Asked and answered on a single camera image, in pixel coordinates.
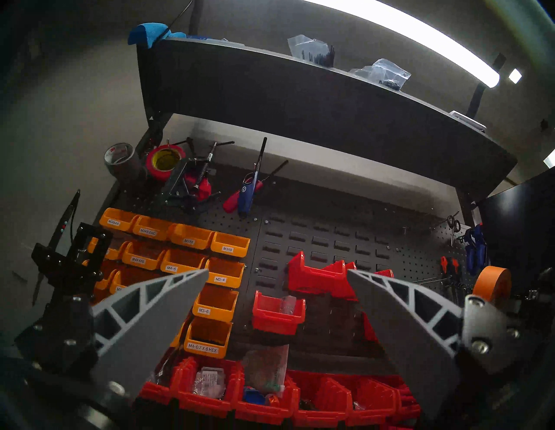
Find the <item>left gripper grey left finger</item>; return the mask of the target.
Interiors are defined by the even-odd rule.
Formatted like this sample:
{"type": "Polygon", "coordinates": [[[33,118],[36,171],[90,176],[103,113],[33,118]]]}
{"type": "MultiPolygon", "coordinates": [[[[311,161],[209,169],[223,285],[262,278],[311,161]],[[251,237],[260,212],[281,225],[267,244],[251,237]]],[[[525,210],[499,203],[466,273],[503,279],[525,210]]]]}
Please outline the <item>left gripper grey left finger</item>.
{"type": "Polygon", "coordinates": [[[86,295],[63,297],[15,339],[29,362],[51,375],[115,382],[132,397],[171,341],[209,278],[192,270],[135,283],[91,306],[86,295]]]}

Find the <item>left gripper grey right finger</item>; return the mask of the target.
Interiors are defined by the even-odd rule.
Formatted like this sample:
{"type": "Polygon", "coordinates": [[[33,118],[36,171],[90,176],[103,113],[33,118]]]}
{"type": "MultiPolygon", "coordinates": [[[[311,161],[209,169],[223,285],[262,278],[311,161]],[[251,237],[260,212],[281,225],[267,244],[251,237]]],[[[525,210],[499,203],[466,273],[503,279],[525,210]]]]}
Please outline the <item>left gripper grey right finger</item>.
{"type": "Polygon", "coordinates": [[[479,420],[488,395],[526,359],[525,331],[479,295],[458,306],[367,271],[348,270],[347,280],[426,420],[479,420]]]}

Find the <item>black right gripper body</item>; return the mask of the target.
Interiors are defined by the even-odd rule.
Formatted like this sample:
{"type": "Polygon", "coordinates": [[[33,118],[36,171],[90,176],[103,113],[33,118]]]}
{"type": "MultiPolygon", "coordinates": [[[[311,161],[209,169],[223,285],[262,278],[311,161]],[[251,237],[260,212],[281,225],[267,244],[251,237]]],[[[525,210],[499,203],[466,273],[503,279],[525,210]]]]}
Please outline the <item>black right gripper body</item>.
{"type": "Polygon", "coordinates": [[[554,312],[554,267],[543,270],[521,296],[517,315],[554,312]]]}

